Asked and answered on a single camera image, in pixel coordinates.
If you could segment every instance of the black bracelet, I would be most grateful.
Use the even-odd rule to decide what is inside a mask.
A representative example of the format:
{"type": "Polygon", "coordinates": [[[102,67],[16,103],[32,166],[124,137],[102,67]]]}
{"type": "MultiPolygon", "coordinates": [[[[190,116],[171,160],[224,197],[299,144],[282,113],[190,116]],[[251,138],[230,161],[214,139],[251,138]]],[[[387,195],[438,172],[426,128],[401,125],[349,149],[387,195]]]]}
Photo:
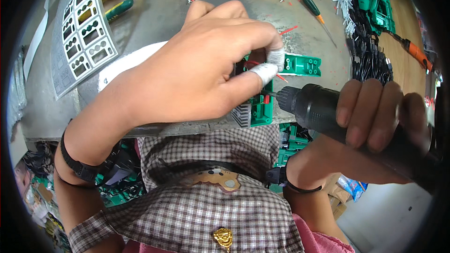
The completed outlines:
{"type": "Polygon", "coordinates": [[[315,191],[319,191],[322,189],[322,186],[318,186],[317,188],[315,188],[313,190],[304,190],[304,189],[297,188],[296,186],[294,186],[292,183],[290,183],[288,181],[288,176],[286,175],[286,166],[275,167],[275,168],[272,168],[271,170],[267,171],[266,172],[266,180],[267,180],[268,184],[272,183],[272,184],[277,184],[280,186],[289,186],[289,188],[291,188],[299,193],[315,192],[315,191]]]}
{"type": "Polygon", "coordinates": [[[289,181],[288,181],[287,186],[288,186],[289,188],[293,189],[294,191],[299,192],[299,193],[315,192],[315,191],[319,191],[319,190],[322,189],[322,186],[318,186],[317,188],[312,189],[312,190],[299,189],[299,188],[297,188],[296,186],[294,186],[293,184],[291,184],[289,181]]]}
{"type": "Polygon", "coordinates": [[[95,178],[100,171],[101,165],[92,166],[74,160],[66,150],[66,146],[64,144],[65,133],[66,131],[64,131],[63,136],[61,137],[61,153],[63,154],[64,161],[75,172],[75,176],[77,176],[78,178],[86,182],[95,181],[95,178]]]}

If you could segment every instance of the checkered shirt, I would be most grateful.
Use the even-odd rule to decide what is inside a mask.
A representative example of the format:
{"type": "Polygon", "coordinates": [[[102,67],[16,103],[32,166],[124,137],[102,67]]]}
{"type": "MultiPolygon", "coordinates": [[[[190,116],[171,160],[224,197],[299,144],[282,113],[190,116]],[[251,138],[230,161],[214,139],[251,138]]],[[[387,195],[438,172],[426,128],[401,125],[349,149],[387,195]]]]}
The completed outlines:
{"type": "Polygon", "coordinates": [[[226,193],[209,184],[183,187],[179,181],[198,170],[171,169],[215,160],[263,178],[278,156],[278,125],[139,138],[138,145],[148,194],[100,211],[76,226],[69,234],[74,253],[113,233],[171,252],[226,252],[212,235],[221,227],[232,231],[231,252],[304,252],[289,204],[259,180],[239,174],[241,188],[226,193]]]}

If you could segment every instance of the pile of power cords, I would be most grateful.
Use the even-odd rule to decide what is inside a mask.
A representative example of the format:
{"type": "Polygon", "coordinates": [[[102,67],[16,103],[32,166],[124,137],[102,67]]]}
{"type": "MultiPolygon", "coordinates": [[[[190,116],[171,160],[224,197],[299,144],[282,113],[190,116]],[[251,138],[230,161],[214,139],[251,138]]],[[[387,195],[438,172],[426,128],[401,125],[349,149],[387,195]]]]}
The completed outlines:
{"type": "Polygon", "coordinates": [[[346,39],[352,56],[352,78],[361,82],[375,78],[385,85],[394,79],[390,59],[378,46],[378,35],[371,31],[366,11],[358,8],[358,0],[353,1],[349,10],[350,18],[355,23],[355,32],[346,39]]]}

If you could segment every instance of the plastic bag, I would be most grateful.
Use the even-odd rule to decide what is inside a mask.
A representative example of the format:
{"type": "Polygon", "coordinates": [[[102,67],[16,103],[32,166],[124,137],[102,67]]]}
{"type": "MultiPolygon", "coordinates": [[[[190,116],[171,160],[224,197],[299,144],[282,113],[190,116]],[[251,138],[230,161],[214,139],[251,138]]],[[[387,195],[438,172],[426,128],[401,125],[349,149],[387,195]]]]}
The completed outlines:
{"type": "Polygon", "coordinates": [[[366,191],[368,185],[363,182],[349,179],[344,175],[339,177],[337,183],[341,186],[341,188],[345,189],[352,195],[354,202],[357,202],[360,199],[363,192],[366,191]]]}

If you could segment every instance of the gold pin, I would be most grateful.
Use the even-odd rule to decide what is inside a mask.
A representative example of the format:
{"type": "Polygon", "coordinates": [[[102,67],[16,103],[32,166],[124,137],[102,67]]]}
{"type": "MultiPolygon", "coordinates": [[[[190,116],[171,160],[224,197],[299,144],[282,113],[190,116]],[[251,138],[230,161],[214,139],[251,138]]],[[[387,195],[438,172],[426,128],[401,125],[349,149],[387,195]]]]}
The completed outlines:
{"type": "Polygon", "coordinates": [[[231,230],[226,228],[220,228],[214,232],[213,236],[214,239],[217,240],[217,243],[220,246],[225,247],[227,253],[229,253],[230,252],[229,247],[233,243],[233,234],[231,233],[231,230]]]}

